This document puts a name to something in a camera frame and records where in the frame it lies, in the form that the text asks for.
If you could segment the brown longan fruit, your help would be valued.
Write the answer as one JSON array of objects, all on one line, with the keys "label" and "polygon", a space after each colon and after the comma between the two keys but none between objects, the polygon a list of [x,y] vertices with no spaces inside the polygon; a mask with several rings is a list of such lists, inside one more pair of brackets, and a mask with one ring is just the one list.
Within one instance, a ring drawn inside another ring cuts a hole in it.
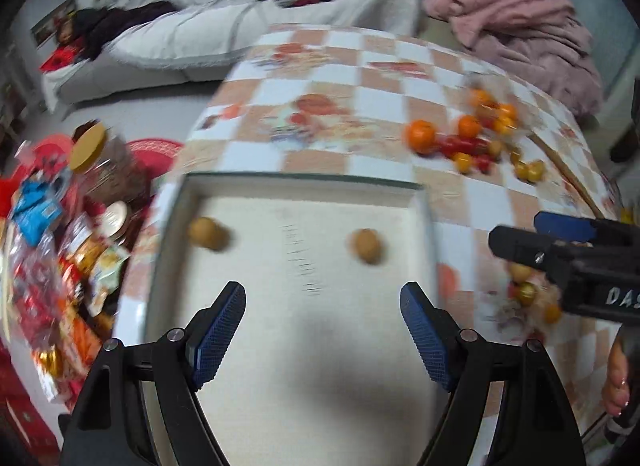
[{"label": "brown longan fruit", "polygon": [[221,251],[229,244],[230,232],[213,218],[197,217],[189,224],[189,239],[195,246]]}]

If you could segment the long wooden stick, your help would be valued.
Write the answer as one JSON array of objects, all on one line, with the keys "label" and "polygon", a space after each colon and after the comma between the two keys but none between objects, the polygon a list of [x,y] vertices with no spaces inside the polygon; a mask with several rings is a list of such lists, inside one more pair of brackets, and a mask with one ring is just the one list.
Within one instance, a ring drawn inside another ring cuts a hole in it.
[{"label": "long wooden stick", "polygon": [[555,150],[550,147],[537,133],[534,131],[529,131],[527,133],[527,137],[531,140],[538,148],[540,148],[544,155],[555,165],[555,168],[561,173],[562,177],[570,182],[570,185],[574,187],[577,194],[580,198],[585,201],[585,204],[589,207],[593,215],[597,219],[604,219],[604,213],[597,205],[597,203],[592,199],[589,192],[586,189],[586,186],[582,184],[576,174],[564,163],[564,160],[561,156],[555,152]]}]

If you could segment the brown longan in tray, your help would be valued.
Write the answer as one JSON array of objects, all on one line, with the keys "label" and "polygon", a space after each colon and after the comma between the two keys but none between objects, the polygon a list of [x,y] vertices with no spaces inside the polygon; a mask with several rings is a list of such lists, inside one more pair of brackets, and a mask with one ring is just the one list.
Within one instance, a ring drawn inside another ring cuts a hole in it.
[{"label": "brown longan in tray", "polygon": [[352,232],[350,248],[362,262],[370,265],[378,264],[384,256],[384,244],[376,230],[359,229]]}]

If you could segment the white shallow tray box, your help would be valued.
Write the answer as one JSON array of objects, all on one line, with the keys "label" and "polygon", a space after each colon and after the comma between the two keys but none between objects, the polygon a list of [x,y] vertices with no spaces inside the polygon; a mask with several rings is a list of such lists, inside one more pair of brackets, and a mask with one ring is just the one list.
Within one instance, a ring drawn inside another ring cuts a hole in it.
[{"label": "white shallow tray box", "polygon": [[[226,249],[189,239],[213,218]],[[378,231],[360,261],[352,232]],[[235,465],[413,465],[437,420],[399,308],[401,287],[437,293],[434,230],[414,183],[320,174],[191,173],[160,242],[144,336],[154,340],[240,283],[246,309],[215,379],[198,393]]]}]

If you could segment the large orange mandarin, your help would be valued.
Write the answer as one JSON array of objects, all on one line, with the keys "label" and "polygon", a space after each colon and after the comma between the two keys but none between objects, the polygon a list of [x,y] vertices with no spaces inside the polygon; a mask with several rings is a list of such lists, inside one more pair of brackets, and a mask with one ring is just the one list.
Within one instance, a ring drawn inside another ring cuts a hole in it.
[{"label": "large orange mandarin", "polygon": [[410,151],[421,156],[431,154],[437,145],[437,129],[426,120],[410,121],[405,126],[404,137]]}]

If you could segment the pile of snack packets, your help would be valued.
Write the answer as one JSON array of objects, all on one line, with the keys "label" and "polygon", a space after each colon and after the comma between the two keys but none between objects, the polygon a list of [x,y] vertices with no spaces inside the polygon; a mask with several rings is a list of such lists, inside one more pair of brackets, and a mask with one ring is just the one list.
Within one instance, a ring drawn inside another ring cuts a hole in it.
[{"label": "pile of snack packets", "polygon": [[81,134],[24,142],[1,185],[3,331],[23,338],[44,396],[66,406],[111,337],[150,198],[149,182],[142,204],[91,201],[68,166]]}]

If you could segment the plastic jar yellow lid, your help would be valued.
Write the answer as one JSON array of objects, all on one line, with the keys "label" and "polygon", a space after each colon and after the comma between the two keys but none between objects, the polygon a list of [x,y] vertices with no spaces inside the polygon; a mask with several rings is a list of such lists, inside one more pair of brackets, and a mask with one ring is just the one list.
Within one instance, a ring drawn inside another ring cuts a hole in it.
[{"label": "plastic jar yellow lid", "polygon": [[85,129],[74,142],[68,166],[82,192],[96,204],[142,204],[149,196],[142,164],[124,139],[102,122]]}]

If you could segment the pink fleece blanket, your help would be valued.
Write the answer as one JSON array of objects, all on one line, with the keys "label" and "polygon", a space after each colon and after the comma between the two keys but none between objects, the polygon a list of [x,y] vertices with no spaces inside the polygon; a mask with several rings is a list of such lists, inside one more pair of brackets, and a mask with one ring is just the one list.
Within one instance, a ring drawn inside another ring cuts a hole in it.
[{"label": "pink fleece blanket", "polygon": [[603,100],[592,36],[571,0],[423,0],[474,56],[535,85],[575,116]]}]

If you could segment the checkered tablecloth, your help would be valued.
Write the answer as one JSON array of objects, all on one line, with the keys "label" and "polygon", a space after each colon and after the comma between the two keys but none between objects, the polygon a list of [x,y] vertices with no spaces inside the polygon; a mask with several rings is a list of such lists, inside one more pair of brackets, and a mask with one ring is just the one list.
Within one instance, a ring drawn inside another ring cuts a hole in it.
[{"label": "checkered tablecloth", "polygon": [[[470,114],[482,133],[458,137]],[[431,154],[411,152],[413,120],[432,122]],[[191,173],[320,174],[414,183],[427,195],[437,293],[425,295],[490,341],[538,336],[577,425],[601,415],[606,361],[618,327],[561,313],[558,290],[527,278],[529,307],[513,296],[488,247],[497,225],[531,229],[540,211],[593,213],[529,138],[537,133],[607,218],[616,208],[578,124],[546,93],[469,55],[371,29],[281,26],[261,36],[201,113],[155,197],[120,295],[115,336],[144,336],[160,242],[179,186]]]}]

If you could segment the white sofa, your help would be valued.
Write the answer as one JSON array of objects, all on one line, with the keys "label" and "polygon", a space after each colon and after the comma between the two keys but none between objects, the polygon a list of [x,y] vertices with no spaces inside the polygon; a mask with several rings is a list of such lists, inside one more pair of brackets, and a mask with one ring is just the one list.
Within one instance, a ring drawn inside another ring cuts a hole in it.
[{"label": "white sofa", "polygon": [[279,0],[94,0],[96,8],[132,10],[168,1],[175,13],[119,33],[95,60],[41,77],[50,111],[138,88],[224,79],[278,25],[363,27],[414,33],[419,0],[332,0],[295,6]]}]

